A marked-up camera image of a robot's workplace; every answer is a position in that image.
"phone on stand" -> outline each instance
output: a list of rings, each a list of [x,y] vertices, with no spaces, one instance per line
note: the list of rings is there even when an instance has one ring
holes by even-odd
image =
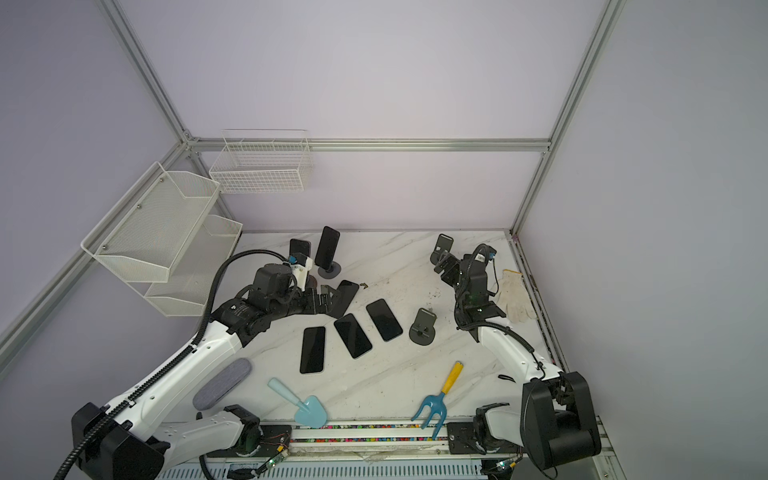
[[[368,336],[362,331],[362,327],[357,323],[357,318],[353,314],[347,313],[333,322],[333,326],[339,332],[341,341],[344,342],[352,358],[356,359],[373,348],[371,341],[368,340]]]
[[[301,344],[301,373],[320,373],[326,361],[326,327],[312,326],[304,329]]]
[[[386,304],[386,300],[379,299],[369,303],[366,310],[385,342],[402,335],[402,327],[395,318],[395,314],[389,309],[389,305]]]

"white wire basket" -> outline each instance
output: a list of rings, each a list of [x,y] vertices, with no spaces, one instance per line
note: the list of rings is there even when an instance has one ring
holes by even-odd
[[[208,215],[166,283],[152,283],[144,298],[165,316],[201,316],[219,266],[232,254],[243,224]]]
[[[94,231],[81,247],[120,280],[167,282],[219,195],[219,183],[158,163],[144,175],[154,182],[96,246]]]
[[[225,194],[300,192],[313,162],[304,130],[225,130],[224,149],[210,169]]]

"trowel handle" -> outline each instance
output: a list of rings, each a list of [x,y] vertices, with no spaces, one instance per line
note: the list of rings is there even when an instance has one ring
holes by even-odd
[[[445,381],[445,385],[442,386],[442,392],[447,394],[448,391],[453,386],[453,382],[456,381],[458,378],[459,373],[462,372],[462,369],[464,368],[464,364],[461,362],[456,362],[453,365],[453,369],[451,370],[451,374],[448,375],[448,379]]]
[[[293,392],[291,392],[288,387],[283,385],[283,383],[278,379],[271,379],[266,383],[266,386],[270,387],[277,393],[277,395],[283,397],[285,400],[288,400],[295,406],[298,406],[301,403],[299,397],[295,396]]]

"white work glove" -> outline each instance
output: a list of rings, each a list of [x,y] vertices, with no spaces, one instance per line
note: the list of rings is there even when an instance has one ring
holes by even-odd
[[[523,276],[518,272],[512,270],[502,272],[502,281],[498,285],[495,302],[513,323],[536,319],[536,310],[533,309],[531,298],[523,284]]]

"marble surface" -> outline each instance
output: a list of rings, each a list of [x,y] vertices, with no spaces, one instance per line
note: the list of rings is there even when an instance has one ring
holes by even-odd
[[[498,251],[496,269],[500,281],[504,269],[518,270],[503,231],[444,233],[455,239],[451,251],[459,258],[471,253],[479,243],[493,246]],[[505,373],[501,363],[469,333],[455,328],[452,288],[440,280],[429,262],[438,234],[434,231],[342,232],[335,258],[343,268],[341,274],[333,280],[324,280],[316,275],[315,269],[313,275],[320,284],[331,286],[337,286],[344,279],[368,284],[369,288],[360,289],[347,312],[355,314],[373,349],[352,359],[333,328],[334,319],[329,316],[291,316],[278,320],[238,352],[237,357],[251,360],[253,371],[214,410],[238,403],[263,421],[292,419],[296,407],[266,386],[275,376],[302,399],[317,396],[330,421],[410,419],[425,396],[440,392],[457,360],[464,363],[464,369],[445,397],[449,417],[472,416],[475,409],[493,402],[519,402],[520,385],[497,378],[499,373]],[[285,254],[289,240],[300,238],[312,242],[314,253],[319,236],[319,233],[244,233],[236,251],[267,248]],[[233,263],[220,286],[217,304],[251,283],[257,268],[272,261],[269,256],[259,255]],[[488,276],[488,288],[495,290],[490,265]],[[387,343],[365,310],[367,304],[380,298],[386,299],[404,330],[401,336]],[[408,328],[420,307],[431,309],[438,317],[435,341],[429,346],[416,345],[408,338]],[[513,328],[546,356],[536,319],[522,315],[513,322]],[[321,373],[302,375],[299,360],[303,330],[311,326],[326,327],[325,369]],[[194,415],[192,395],[189,395],[166,421],[186,422]]]

